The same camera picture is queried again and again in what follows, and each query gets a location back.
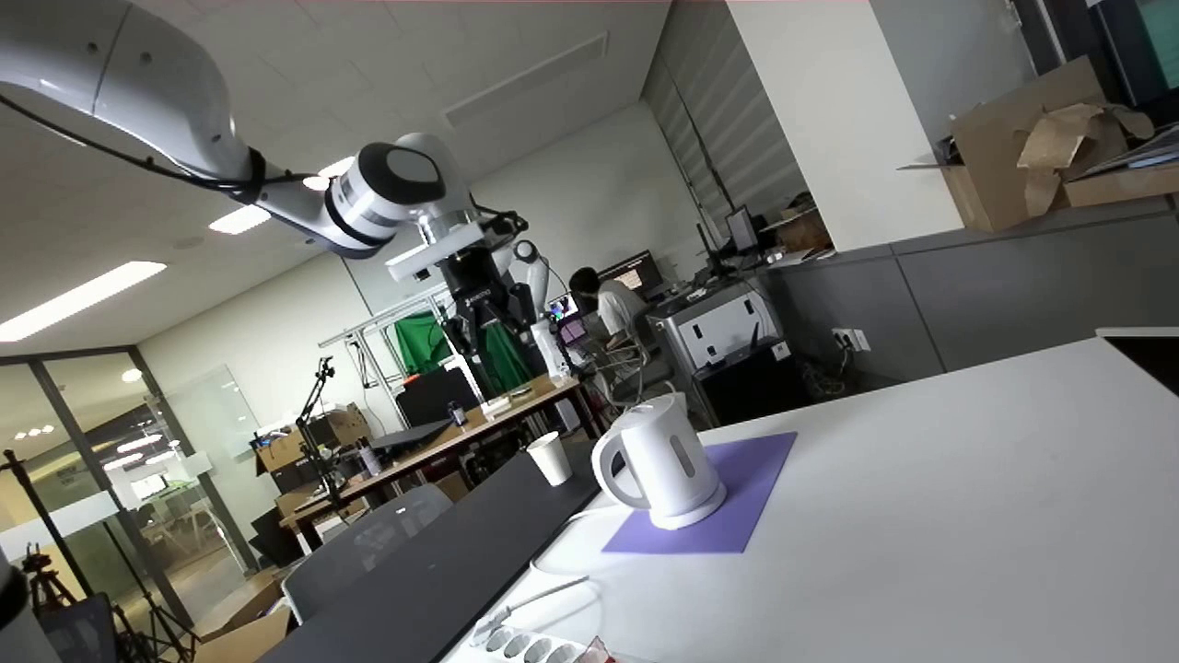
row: white wall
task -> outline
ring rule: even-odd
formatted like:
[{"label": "white wall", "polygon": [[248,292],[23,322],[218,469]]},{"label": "white wall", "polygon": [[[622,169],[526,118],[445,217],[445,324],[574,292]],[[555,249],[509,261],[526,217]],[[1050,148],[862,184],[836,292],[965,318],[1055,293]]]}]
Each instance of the white wall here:
[{"label": "white wall", "polygon": [[[313,369],[324,357],[316,342],[363,318],[369,308],[337,259],[321,253],[278,279],[267,279],[142,342],[156,380],[175,406],[192,447],[208,457],[214,484],[243,534],[249,534],[255,516],[272,509],[272,477],[255,476],[255,460],[233,454],[248,447],[248,438],[224,438],[224,420],[208,420],[218,417],[218,401],[208,406],[208,398],[192,398],[192,389],[208,383],[208,377],[233,377],[260,427],[292,422],[313,383]],[[363,398],[348,357],[334,357],[334,371],[337,377],[327,383],[324,406],[358,401],[369,411],[380,409],[384,393]]]},{"label": "white wall", "polygon": [[841,249],[962,228],[869,0],[730,0]]},{"label": "white wall", "polygon": [[650,249],[665,279],[705,265],[700,213],[644,104],[497,169],[474,195],[518,211],[562,276],[638,249]]},{"label": "white wall", "polygon": [[1008,0],[872,0],[928,141],[1034,77]]}]

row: white table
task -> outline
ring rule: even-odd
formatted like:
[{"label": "white table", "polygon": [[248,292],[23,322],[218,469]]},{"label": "white table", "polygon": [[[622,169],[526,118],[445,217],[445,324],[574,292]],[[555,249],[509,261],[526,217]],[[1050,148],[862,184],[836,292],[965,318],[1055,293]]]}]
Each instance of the white table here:
[{"label": "white table", "polygon": [[[706,430],[799,430],[743,556],[603,556],[596,496],[502,605],[665,663],[1179,658],[1179,401],[1102,339]],[[463,644],[449,658],[487,658]]]}]

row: cable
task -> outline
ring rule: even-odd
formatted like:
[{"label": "cable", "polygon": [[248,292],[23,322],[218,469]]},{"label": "cable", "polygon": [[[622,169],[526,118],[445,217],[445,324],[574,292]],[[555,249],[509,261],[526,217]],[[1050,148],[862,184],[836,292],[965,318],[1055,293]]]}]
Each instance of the cable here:
[{"label": "cable", "polygon": [[278,174],[278,178],[266,178],[266,179],[257,179],[257,184],[255,184],[255,179],[199,179],[199,178],[186,178],[186,174],[160,169],[160,164],[156,164],[156,159],[135,159],[135,155],[113,150],[113,148],[106,148],[106,142],[94,142],[94,141],[89,141],[89,137],[81,137],[81,132],[74,132],[74,128],[67,128],[67,126],[57,126],[57,121],[44,118],[44,115],[33,115],[29,107],[23,107],[23,104],[14,104],[14,101],[7,101],[7,96],[0,96],[0,107],[23,115],[27,121],[33,121],[33,126],[40,126],[40,128],[47,128],[47,132],[54,132],[57,141],[81,142],[81,148],[89,148],[89,150],[100,150],[100,155],[106,155],[106,159],[113,159],[113,162],[146,169],[146,174],[164,178],[164,179],[184,179],[184,184],[192,184],[192,189],[234,190],[234,189],[266,189],[266,184],[283,184],[283,179],[302,179],[302,178],[308,178],[308,174]]}]

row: robotic arm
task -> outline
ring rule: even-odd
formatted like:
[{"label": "robotic arm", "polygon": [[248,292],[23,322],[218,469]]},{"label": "robotic arm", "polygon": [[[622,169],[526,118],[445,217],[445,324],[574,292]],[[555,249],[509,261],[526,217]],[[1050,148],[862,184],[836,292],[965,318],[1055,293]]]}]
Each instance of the robotic arm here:
[{"label": "robotic arm", "polygon": [[420,132],[361,148],[348,174],[308,190],[234,137],[218,62],[130,0],[0,0],[0,86],[130,132],[192,184],[255,202],[337,253],[369,259],[417,226],[438,261],[479,239],[469,184]]}]

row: mug handle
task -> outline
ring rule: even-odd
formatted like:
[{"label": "mug handle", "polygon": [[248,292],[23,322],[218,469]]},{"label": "mug handle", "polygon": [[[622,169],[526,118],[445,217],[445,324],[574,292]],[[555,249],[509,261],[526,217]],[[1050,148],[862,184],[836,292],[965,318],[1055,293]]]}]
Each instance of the mug handle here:
[{"label": "mug handle", "polygon": [[615,430],[606,430],[596,447],[594,447],[594,477],[596,477],[596,486],[606,492],[606,496],[615,496],[615,502],[622,502],[622,506],[631,506],[631,509],[648,509],[648,502],[638,492],[626,492],[617,484],[615,484],[615,471],[612,471],[612,464],[615,464],[615,457],[622,454],[622,434],[615,434]]}]

